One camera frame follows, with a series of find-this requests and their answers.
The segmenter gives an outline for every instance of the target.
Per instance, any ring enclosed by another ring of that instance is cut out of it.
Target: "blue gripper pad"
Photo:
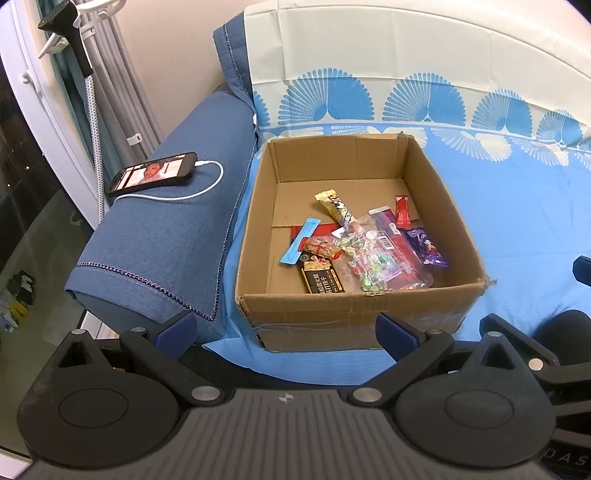
[[[591,258],[578,257],[573,264],[573,275],[578,282],[591,287]]]
[[[423,332],[383,312],[375,320],[375,336],[384,350],[397,362],[425,342]]]
[[[193,312],[185,310],[162,325],[162,329],[153,332],[154,346],[170,358],[179,359],[197,339],[197,322]]]

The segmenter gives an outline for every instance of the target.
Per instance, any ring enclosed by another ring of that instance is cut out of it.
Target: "blue cushion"
[[[248,67],[244,32],[244,13],[238,14],[213,32],[213,41],[230,90],[247,103],[254,113],[251,72]]]
[[[219,339],[222,267],[256,146],[252,111],[225,92],[206,98],[154,151],[188,151],[225,168],[210,192],[183,202],[126,198],[116,202],[86,245],[66,290],[121,333],[150,328],[182,310],[197,315],[200,343]],[[187,185],[146,190],[177,197],[203,190],[219,175],[198,167]]]

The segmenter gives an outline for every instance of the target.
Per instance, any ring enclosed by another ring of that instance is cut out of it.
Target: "cardboard box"
[[[334,189],[357,218],[409,195],[410,215],[449,263],[434,287],[369,293],[307,293],[295,266],[279,262],[290,228],[333,219],[314,195]],[[273,352],[378,348],[374,325],[391,312],[420,330],[453,333],[488,282],[482,260],[441,178],[413,137],[327,135],[265,146],[236,280],[236,303]]]

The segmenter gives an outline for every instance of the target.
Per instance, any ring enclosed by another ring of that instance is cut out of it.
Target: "white cable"
[[[96,113],[95,83],[92,75],[84,79],[86,85],[86,99],[88,100],[88,120],[90,123],[90,137],[92,138],[93,157],[95,159],[95,172],[97,192],[99,196],[99,223],[105,216],[105,187],[103,179],[103,157],[100,151],[99,117]]]
[[[119,197],[116,197],[115,200],[113,201],[113,203],[115,203],[117,200],[121,200],[121,199],[124,199],[126,197],[137,198],[137,199],[156,200],[158,202],[180,202],[181,200],[189,200],[189,199],[192,199],[192,198],[195,198],[195,197],[199,197],[200,195],[203,195],[204,193],[207,193],[207,192],[209,192],[209,190],[211,190],[212,188],[214,188],[218,183],[220,183],[220,181],[221,181],[221,179],[223,177],[223,166],[218,161],[215,161],[215,160],[197,161],[197,162],[195,162],[195,166],[196,167],[200,167],[201,165],[207,165],[208,163],[215,163],[218,167],[220,167],[220,176],[217,178],[216,181],[214,181],[205,190],[201,190],[200,192],[193,193],[191,195],[187,195],[186,197],[174,197],[174,198],[169,198],[169,197],[152,197],[151,195],[142,195],[140,193],[126,193],[125,195],[121,195]]]

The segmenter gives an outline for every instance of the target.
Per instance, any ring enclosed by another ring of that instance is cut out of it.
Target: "purple candy wrapper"
[[[446,268],[447,262],[443,259],[441,254],[427,236],[425,228],[416,226],[413,228],[401,228],[400,231],[407,238],[412,245],[413,250],[425,265],[433,265],[434,267]]]

